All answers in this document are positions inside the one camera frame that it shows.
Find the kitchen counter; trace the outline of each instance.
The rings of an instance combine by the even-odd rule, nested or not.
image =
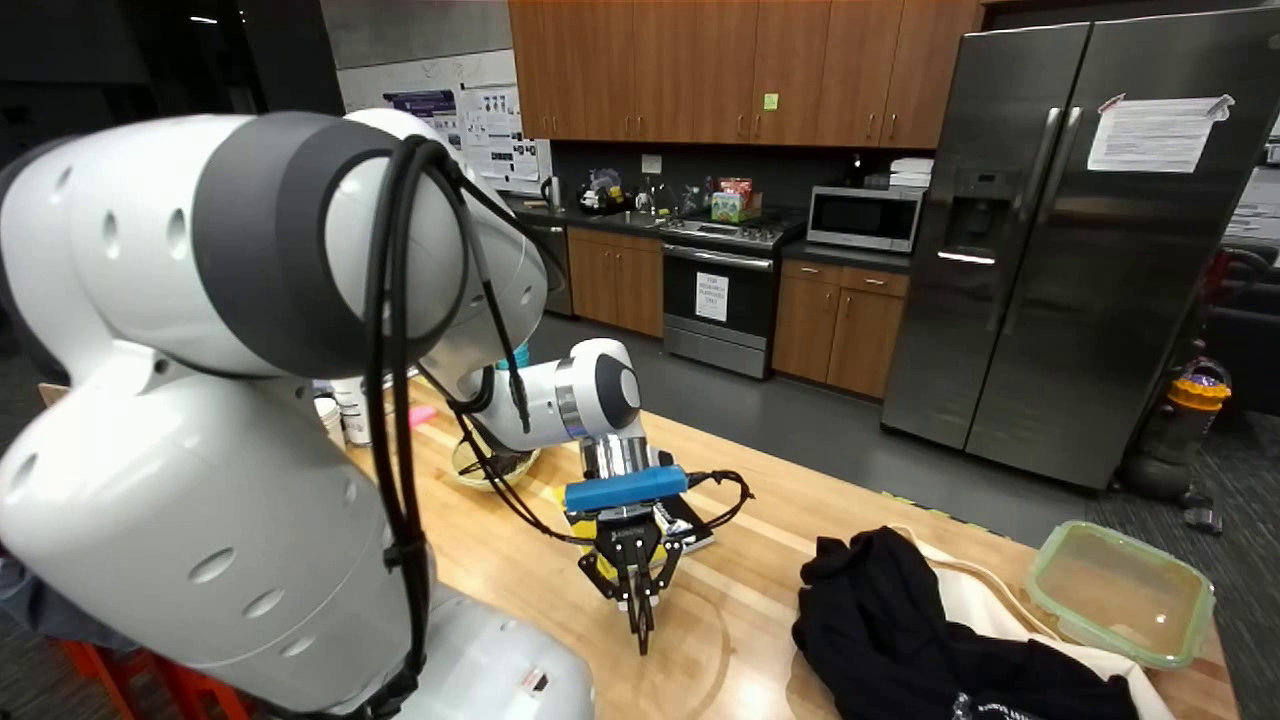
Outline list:
[[[614,211],[614,217],[591,217],[582,209],[559,209],[551,211],[546,202],[514,202],[515,217],[527,224],[577,224],[577,227],[601,227],[601,231],[629,231],[640,241],[671,241],[671,244],[713,244],[724,248],[724,236],[709,236],[709,231],[692,231],[692,227],[709,227],[709,222],[640,222],[632,211]],[[763,244],[760,231],[776,231],[776,236],[797,236],[800,224],[794,224],[784,231],[784,217],[763,222],[763,224],[745,224],[745,241],[729,241],[734,248],[747,248],[747,252],[769,252],[776,241]]]
[[[546,209],[546,206],[532,206],[532,202],[515,202],[515,222],[532,222],[532,224],[582,224],[582,227],[607,227],[607,231],[632,231],[632,236],[654,236],[654,241],[679,241],[671,236],[665,224],[656,222],[624,222],[624,217],[587,217],[587,211],[577,211],[577,209]]]
[[[425,384],[414,399],[440,409]],[[800,565],[816,536],[900,527],[958,559],[975,559],[1020,589],[1033,549],[915,509],[900,498],[763,457],[701,428],[644,414],[644,432],[683,467],[737,467],[756,499],[690,559],[656,606],[649,656],[638,654],[629,622],[582,575],[582,549],[524,527],[491,494],[454,480],[458,424],[440,409],[414,432],[417,485],[440,581],[568,645],[597,679],[601,716],[837,716],[827,688],[794,645]],[[555,527],[559,490],[582,480],[573,448],[550,448],[521,480],[521,498]],[[716,516],[734,490],[696,490],[690,506]],[[1153,674],[1177,716],[1236,716],[1233,675],[1217,633],[1184,674]]]
[[[864,265],[864,269],[893,269],[893,272],[907,272],[911,269],[911,255],[827,248],[827,244],[806,244],[806,241],[790,244],[784,260]]]

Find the microwave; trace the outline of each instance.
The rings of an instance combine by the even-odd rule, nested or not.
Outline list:
[[[808,195],[808,244],[911,255],[925,188],[837,188]]]

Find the floor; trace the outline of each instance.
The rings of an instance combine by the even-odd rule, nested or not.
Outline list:
[[[586,338],[619,338],[591,326],[550,322],[532,358],[559,358]],[[1280,716],[1280,419],[1244,418],[1220,424],[1197,474],[1230,520],[1224,536],[1184,527],[1177,509],[1126,494],[1085,498],[1020,474],[964,459],[958,452],[882,432],[882,406],[806,382],[741,382],[705,364],[671,362],[661,345],[619,338],[632,350],[644,409],[701,424],[716,435],[814,463],[822,474],[884,490],[949,516],[989,524],[1014,542],[1040,546],[1061,520],[1100,520],[1143,536],[1220,589],[1220,633],[1244,716]],[[0,334],[0,448],[38,414],[31,369]],[[20,720],[108,716],[49,645],[0,622],[0,713]]]

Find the stove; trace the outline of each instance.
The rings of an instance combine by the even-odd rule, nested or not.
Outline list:
[[[665,350],[741,375],[769,375],[776,252],[800,224],[665,224]]]
[[[784,241],[800,236],[800,224],[713,224],[713,222],[670,222],[665,236],[713,248],[741,248],[772,255]]]

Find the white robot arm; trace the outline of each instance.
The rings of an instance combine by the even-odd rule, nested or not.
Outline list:
[[[0,546],[116,633],[297,713],[365,709],[414,637],[390,516],[302,384],[365,372],[373,224],[400,135],[431,129],[400,112],[190,115],[41,147],[0,178],[18,322],[74,375],[0,463]],[[532,338],[550,272],[491,194],[472,202],[414,195],[407,354],[508,448],[644,448],[619,345],[524,384],[483,372]],[[403,716],[591,716],[577,656],[436,586],[429,648]]]

